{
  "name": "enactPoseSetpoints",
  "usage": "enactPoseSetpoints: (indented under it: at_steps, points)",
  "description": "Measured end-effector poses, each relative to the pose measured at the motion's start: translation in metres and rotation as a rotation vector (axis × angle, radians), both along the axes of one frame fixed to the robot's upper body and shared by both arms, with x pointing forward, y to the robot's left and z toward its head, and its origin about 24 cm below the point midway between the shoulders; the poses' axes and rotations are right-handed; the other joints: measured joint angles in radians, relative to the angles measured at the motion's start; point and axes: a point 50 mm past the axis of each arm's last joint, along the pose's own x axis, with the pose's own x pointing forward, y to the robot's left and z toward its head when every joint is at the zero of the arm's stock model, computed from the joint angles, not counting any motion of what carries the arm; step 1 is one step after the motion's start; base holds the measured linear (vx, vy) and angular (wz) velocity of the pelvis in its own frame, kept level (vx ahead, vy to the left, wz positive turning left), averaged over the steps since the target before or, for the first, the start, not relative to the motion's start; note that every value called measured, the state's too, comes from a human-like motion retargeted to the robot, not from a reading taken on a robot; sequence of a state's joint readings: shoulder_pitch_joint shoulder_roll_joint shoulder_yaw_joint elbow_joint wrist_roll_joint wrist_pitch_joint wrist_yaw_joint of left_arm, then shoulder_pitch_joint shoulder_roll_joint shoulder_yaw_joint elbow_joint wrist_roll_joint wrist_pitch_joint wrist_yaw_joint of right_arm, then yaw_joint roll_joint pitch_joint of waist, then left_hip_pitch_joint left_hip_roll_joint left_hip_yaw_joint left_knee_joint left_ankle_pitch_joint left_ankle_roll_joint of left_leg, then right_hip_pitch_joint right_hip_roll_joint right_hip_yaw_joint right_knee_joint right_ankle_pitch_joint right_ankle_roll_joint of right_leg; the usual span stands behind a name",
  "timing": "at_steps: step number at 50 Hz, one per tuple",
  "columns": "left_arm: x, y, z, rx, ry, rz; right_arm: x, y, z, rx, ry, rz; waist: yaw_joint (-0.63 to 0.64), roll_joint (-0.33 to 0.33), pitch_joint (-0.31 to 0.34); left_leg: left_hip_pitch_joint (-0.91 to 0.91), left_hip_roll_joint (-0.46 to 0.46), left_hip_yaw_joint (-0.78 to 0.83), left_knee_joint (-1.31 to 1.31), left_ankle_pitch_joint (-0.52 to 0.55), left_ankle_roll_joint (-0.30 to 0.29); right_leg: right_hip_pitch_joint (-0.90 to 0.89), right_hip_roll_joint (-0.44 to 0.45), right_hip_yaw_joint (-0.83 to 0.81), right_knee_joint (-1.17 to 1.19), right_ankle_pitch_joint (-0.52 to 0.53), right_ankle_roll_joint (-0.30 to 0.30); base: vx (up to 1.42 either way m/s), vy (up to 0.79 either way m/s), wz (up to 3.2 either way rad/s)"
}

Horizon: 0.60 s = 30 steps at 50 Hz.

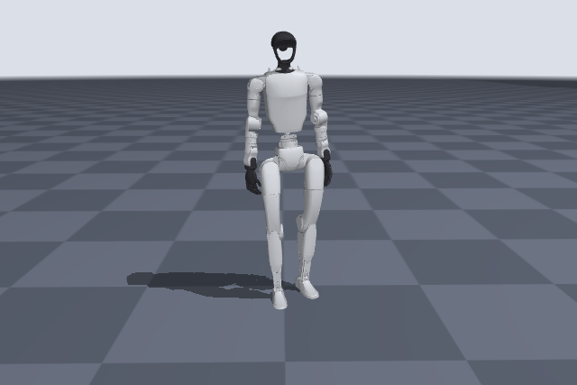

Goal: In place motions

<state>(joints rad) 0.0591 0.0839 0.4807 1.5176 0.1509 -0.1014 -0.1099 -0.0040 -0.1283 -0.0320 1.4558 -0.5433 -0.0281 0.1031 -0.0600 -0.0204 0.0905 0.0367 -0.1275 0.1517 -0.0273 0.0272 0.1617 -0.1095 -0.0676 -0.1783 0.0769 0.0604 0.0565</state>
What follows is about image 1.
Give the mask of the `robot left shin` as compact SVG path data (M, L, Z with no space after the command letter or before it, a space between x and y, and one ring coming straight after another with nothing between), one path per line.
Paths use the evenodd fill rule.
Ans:
M305 233L298 232L299 280L309 280L311 260L316 248L316 224L308 226Z

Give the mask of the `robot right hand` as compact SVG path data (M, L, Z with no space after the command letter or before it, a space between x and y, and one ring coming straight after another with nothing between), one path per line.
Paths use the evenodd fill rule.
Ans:
M257 161L255 158L251 158L251 167L245 166L244 168L247 170L245 174L246 180L246 187L252 193L259 195L261 192L258 190L256 183L261 187L260 181L257 179L257 175L255 169L257 169Z

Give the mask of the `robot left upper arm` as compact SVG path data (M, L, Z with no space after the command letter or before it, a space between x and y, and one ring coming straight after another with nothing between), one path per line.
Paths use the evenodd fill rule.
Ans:
M326 123L327 113L322 110L323 92L322 79L315 73L305 72L307 75L307 86L309 87L309 104L311 107L311 123L315 125Z

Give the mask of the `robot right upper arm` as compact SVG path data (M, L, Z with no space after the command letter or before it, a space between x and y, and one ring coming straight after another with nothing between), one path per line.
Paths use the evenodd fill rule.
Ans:
M247 85L247 111L249 116L249 130L261 129L261 106L260 92L265 88L266 75L253 77Z

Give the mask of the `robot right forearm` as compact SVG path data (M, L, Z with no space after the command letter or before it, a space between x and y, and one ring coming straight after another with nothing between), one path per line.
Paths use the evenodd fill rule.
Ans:
M249 131L249 116L245 123L245 149L244 149L244 159L243 163L245 166L251 167L251 158L255 158L257 161L257 141L259 134L255 131Z

